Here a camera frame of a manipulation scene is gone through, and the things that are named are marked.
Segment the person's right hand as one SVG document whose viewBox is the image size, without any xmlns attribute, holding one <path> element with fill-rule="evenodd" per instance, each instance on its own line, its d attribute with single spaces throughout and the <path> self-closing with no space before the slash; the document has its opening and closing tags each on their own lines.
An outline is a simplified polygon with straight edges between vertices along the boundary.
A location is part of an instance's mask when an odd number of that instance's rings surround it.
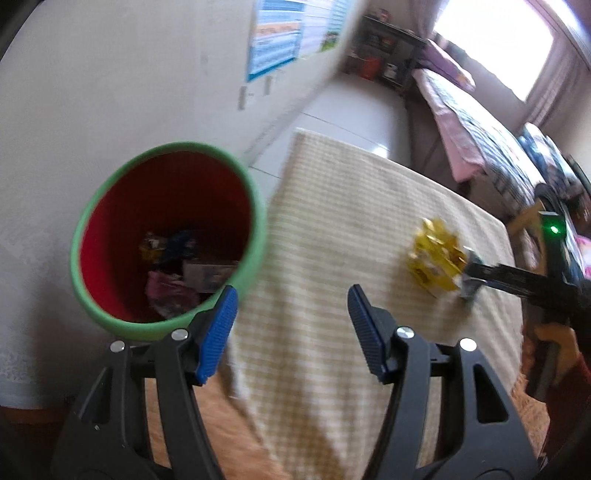
<svg viewBox="0 0 591 480">
<path fill-rule="evenodd" d="M 548 323 L 538 326 L 535 333 L 539 340 L 558 345 L 558 357 L 553 381 L 554 385 L 558 385 L 564 376 L 577 365 L 581 357 L 575 331 L 566 325 Z"/>
</svg>

